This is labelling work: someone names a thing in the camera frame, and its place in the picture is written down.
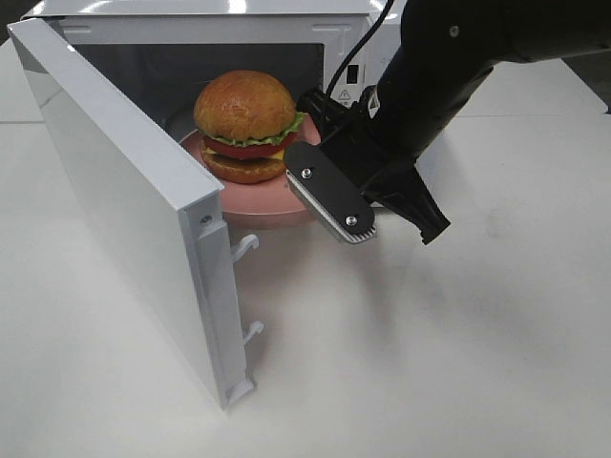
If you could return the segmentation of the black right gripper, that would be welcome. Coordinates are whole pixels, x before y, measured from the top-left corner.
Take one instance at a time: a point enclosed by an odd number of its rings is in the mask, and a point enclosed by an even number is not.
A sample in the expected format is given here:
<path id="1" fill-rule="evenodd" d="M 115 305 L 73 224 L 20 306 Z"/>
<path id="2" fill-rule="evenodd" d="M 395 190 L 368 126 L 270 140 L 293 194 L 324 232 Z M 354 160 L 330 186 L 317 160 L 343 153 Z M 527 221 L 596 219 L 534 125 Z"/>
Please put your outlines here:
<path id="1" fill-rule="evenodd" d="M 361 102 L 347 108 L 314 88 L 300 96 L 298 107 L 318 129 L 318 148 L 365 201 L 380 204 L 413 224 L 425 245 L 450 226 L 415 169 L 413 157 L 369 135 Z"/>

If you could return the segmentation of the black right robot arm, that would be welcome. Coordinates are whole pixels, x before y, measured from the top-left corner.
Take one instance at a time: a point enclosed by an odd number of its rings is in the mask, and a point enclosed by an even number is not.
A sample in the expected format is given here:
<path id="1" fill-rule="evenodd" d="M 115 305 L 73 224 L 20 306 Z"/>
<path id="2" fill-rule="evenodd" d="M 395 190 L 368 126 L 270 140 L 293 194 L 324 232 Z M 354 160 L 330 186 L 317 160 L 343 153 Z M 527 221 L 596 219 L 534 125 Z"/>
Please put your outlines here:
<path id="1" fill-rule="evenodd" d="M 429 243 L 449 223 L 416 160 L 495 65 L 609 48 L 606 1 L 410 1 L 396 53 L 358 100 L 343 106 L 318 89 L 301 95 L 321 140 L 286 151 L 289 186 L 341 241 L 371 239 L 380 204 Z"/>

